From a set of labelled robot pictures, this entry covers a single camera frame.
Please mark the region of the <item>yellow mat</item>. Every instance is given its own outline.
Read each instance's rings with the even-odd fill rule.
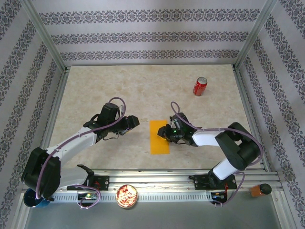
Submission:
[[[169,154],[169,142],[158,136],[160,127],[167,124],[166,120],[156,120],[149,122],[150,140],[151,140],[151,154]]]

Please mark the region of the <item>red soda can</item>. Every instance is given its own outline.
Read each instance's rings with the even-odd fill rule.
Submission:
[[[208,80],[204,77],[199,77],[195,83],[194,94],[196,96],[201,96],[205,91],[206,86],[208,85]]]

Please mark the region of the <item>damask wallpaper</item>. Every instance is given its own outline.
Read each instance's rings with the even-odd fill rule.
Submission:
[[[268,159],[305,228],[304,3],[278,1],[241,69]]]
[[[265,0],[33,3],[71,66],[234,63]]]
[[[61,72],[17,0],[0,0],[0,229],[10,228],[29,152],[41,145]]]

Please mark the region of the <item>wall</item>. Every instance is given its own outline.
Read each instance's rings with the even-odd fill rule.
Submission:
[[[304,2],[278,1],[240,69],[298,228],[305,228],[304,18]]]
[[[67,66],[234,63],[265,0],[35,0]]]
[[[61,72],[17,0],[0,0],[0,229],[10,228],[29,152],[40,146]]]

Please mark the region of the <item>marble surface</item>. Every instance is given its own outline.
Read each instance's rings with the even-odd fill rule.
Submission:
[[[208,85],[197,97],[193,87],[200,76]],[[249,130],[230,65],[83,66],[70,70],[50,145],[76,133],[117,96],[126,102],[126,115],[137,116],[140,125],[119,139],[100,141],[80,152],[65,167],[212,168],[224,159],[215,146],[170,144],[170,154],[150,154],[149,121],[169,120],[171,101],[193,125],[227,127],[239,122]]]

